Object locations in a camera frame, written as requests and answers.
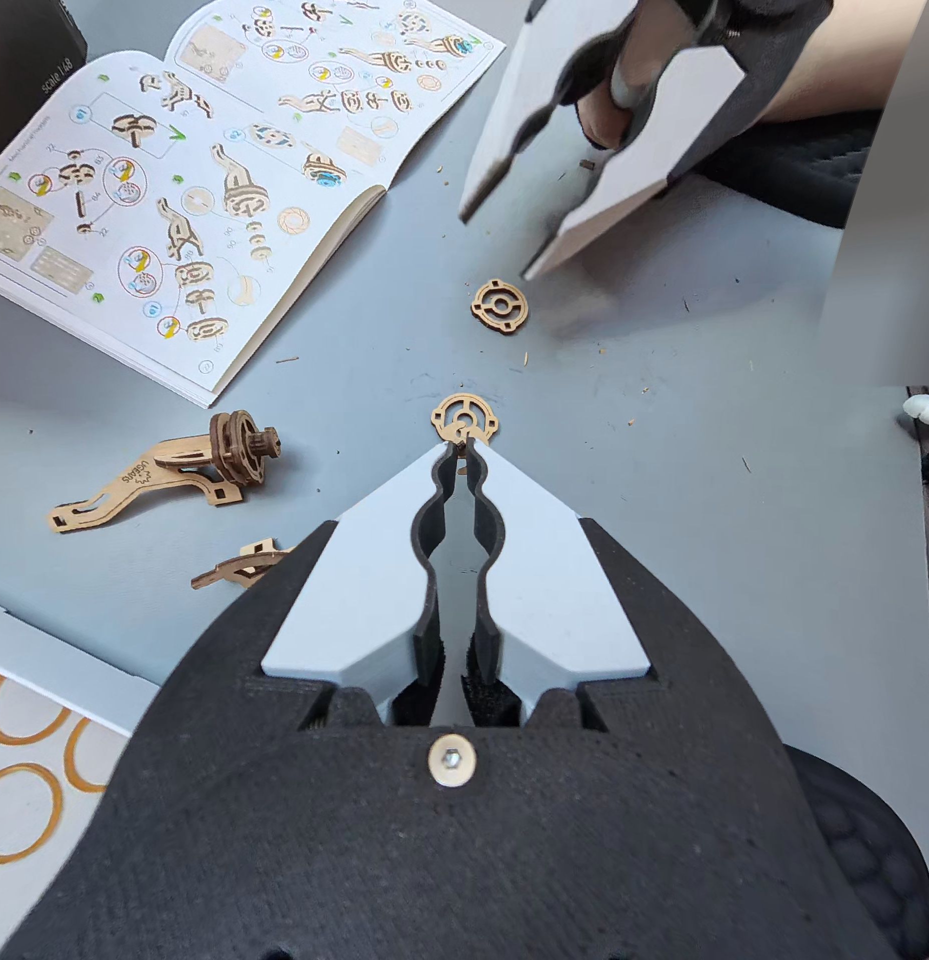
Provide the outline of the black quilted cushion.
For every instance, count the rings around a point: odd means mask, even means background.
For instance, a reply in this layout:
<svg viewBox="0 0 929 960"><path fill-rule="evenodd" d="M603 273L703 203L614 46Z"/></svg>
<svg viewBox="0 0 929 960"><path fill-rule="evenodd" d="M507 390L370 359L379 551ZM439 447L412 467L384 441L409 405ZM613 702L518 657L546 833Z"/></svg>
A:
<svg viewBox="0 0 929 960"><path fill-rule="evenodd" d="M842 230L881 110L752 126L696 167L711 181L807 221Z"/></svg>
<svg viewBox="0 0 929 960"><path fill-rule="evenodd" d="M868 916L900 958L929 958L929 870L898 814L817 756L785 751L818 829Z"/></svg>

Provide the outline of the wooden ring disc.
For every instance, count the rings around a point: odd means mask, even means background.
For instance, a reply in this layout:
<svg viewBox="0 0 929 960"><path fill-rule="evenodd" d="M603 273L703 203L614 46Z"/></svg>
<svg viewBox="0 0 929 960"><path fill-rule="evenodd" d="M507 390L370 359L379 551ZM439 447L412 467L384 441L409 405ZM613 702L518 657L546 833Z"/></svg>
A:
<svg viewBox="0 0 929 960"><path fill-rule="evenodd" d="M438 403L431 414L431 424L438 437L463 450L468 439L489 445L498 431L499 422L482 397L469 392L455 392Z"/></svg>
<svg viewBox="0 0 929 960"><path fill-rule="evenodd" d="M513 334L527 321L529 304L516 286L493 278L478 289L470 311L485 327L502 334Z"/></svg>

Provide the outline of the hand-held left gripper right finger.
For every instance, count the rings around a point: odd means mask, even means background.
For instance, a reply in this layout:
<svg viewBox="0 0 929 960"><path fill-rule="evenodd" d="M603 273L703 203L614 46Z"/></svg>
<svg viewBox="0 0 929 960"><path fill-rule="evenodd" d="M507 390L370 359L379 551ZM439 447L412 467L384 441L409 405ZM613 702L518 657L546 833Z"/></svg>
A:
<svg viewBox="0 0 929 960"><path fill-rule="evenodd" d="M645 676L650 661L582 518L480 440L466 446L479 572L482 680L514 694Z"/></svg>

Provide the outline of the person's right hand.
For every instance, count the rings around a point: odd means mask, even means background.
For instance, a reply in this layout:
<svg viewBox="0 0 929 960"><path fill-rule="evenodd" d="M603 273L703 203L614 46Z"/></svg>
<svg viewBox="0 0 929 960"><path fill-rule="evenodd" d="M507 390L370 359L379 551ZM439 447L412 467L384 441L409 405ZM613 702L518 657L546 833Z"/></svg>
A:
<svg viewBox="0 0 929 960"><path fill-rule="evenodd" d="M621 147L665 66L675 54L696 44L697 33L680 2L639 2L620 50L605 66L598 85L576 104L586 138L601 149Z"/></svg>

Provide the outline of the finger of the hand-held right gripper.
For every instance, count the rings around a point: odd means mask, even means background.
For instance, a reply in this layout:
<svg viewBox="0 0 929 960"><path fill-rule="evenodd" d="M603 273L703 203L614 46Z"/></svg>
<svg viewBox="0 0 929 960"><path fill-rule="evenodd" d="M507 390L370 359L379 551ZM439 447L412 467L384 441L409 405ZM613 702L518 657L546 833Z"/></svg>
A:
<svg viewBox="0 0 929 960"><path fill-rule="evenodd" d="M637 1L534 1L472 156L458 207L468 223L554 110L594 90L621 52Z"/></svg>
<svg viewBox="0 0 929 960"><path fill-rule="evenodd" d="M572 258L667 184L667 178L745 77L723 46L677 53L656 87L645 126L615 153L583 202L523 272L535 280Z"/></svg>

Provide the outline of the open instruction booklet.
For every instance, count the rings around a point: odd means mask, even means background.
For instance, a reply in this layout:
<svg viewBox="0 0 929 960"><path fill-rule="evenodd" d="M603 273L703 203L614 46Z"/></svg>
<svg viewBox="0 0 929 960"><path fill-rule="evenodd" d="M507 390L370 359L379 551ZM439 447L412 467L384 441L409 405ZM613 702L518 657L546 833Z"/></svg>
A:
<svg viewBox="0 0 929 960"><path fill-rule="evenodd" d="M431 2L212 2L0 154L0 295L207 409L504 49Z"/></svg>

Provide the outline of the small tan rubber band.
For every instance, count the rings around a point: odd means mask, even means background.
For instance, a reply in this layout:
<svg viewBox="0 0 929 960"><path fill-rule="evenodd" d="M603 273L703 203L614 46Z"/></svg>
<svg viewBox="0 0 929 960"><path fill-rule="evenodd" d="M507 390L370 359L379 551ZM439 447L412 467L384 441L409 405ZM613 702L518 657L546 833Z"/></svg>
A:
<svg viewBox="0 0 929 960"><path fill-rule="evenodd" d="M93 782L85 778L79 770L76 759L79 742L90 724L89 718L82 717L72 728L63 750L63 772L67 783L74 790L89 795L100 795L107 791L108 783Z"/></svg>

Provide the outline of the white cardboard box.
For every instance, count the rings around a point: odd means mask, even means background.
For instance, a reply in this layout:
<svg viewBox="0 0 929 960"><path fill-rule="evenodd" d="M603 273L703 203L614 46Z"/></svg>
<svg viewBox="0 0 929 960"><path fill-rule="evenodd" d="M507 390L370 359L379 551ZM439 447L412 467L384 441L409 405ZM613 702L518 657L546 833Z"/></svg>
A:
<svg viewBox="0 0 929 960"><path fill-rule="evenodd" d="M65 743L83 717L91 720L75 758L90 782L113 770L159 686L124 672L13 616L0 606L0 727L25 737L50 724L65 707L71 714L52 736L26 747L0 745L0 769L19 762L47 767L62 787L61 820L49 841L24 860L0 866L0 949L62 869L87 830L104 794L75 790L63 772ZM30 846L51 812L47 786L17 773L0 781L0 854Z"/></svg>

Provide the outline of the wooden arm part with logo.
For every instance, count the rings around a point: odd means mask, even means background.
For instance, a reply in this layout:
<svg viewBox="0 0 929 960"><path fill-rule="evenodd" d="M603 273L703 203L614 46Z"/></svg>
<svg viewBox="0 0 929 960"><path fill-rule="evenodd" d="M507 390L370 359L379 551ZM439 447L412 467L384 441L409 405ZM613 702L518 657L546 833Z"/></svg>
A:
<svg viewBox="0 0 929 960"><path fill-rule="evenodd" d="M242 502L241 486L200 472L202 467L213 466L211 454L210 430L199 436L163 440L93 497L54 507L48 514L50 529L59 534L93 529L115 520L143 494L182 486L200 489L215 507Z"/></svg>

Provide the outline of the thin curved wooden part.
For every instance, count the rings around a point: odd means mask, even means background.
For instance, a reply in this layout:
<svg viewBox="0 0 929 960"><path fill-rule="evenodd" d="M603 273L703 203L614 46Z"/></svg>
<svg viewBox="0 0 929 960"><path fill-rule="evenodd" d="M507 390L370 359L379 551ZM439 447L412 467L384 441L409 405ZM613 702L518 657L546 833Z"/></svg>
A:
<svg viewBox="0 0 929 960"><path fill-rule="evenodd" d="M192 578L191 588L197 591L223 581L249 589L290 553L290 549L280 549L273 537L257 540L243 546L237 556Z"/></svg>

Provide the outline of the large tan rubber band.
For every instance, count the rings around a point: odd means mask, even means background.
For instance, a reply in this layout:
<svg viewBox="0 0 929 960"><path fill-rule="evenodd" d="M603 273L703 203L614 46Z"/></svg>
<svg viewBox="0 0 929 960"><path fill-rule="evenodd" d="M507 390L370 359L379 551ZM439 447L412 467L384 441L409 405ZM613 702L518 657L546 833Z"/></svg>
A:
<svg viewBox="0 0 929 960"><path fill-rule="evenodd" d="M0 782L17 773L33 775L47 786L50 793L50 814L42 832L29 846L10 853L0 853L0 866L24 860L40 850L54 835L63 816L63 787L59 779L47 767L35 762L11 764L0 769Z"/></svg>
<svg viewBox="0 0 929 960"><path fill-rule="evenodd" d="M0 692L4 683L6 682L6 679L7 678L0 675ZM25 736L9 734L0 726L0 745L5 747L20 748L39 743L55 734L64 725L70 714L71 710L63 706L50 724L44 726L35 733Z"/></svg>

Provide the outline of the person's right forearm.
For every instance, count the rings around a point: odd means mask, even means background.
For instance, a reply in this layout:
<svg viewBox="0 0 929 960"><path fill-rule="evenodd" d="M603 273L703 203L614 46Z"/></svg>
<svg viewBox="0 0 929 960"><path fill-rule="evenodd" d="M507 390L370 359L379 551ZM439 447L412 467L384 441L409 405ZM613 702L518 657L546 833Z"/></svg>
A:
<svg viewBox="0 0 929 960"><path fill-rule="evenodd" d="M769 105L763 123L882 111L903 54L886 47L806 49Z"/></svg>

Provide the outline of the black product box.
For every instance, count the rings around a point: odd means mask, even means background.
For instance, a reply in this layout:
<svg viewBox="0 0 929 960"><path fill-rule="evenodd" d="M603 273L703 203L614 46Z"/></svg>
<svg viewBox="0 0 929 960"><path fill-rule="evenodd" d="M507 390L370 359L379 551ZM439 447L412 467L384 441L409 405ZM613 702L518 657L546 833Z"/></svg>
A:
<svg viewBox="0 0 929 960"><path fill-rule="evenodd" d="M87 41L62 1L0 1L0 153L86 63Z"/></svg>

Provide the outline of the round wooden hub assembly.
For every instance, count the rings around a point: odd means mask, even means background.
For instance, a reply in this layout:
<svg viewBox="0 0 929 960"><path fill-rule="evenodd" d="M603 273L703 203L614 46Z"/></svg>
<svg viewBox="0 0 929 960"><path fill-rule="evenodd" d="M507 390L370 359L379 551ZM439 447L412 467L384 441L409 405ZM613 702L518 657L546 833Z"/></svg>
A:
<svg viewBox="0 0 929 960"><path fill-rule="evenodd" d="M223 480L240 487L263 485L265 461L281 454L277 429L260 429L246 410L213 414L208 436L212 465Z"/></svg>

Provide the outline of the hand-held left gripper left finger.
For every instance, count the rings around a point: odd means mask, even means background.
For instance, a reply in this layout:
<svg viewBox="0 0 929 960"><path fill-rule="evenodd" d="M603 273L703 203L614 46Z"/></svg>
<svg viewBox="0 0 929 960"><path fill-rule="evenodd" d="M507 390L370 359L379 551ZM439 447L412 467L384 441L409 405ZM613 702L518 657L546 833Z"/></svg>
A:
<svg viewBox="0 0 929 960"><path fill-rule="evenodd" d="M338 518L263 657L266 675L369 694L431 682L443 649L431 556L458 459L439 443Z"/></svg>

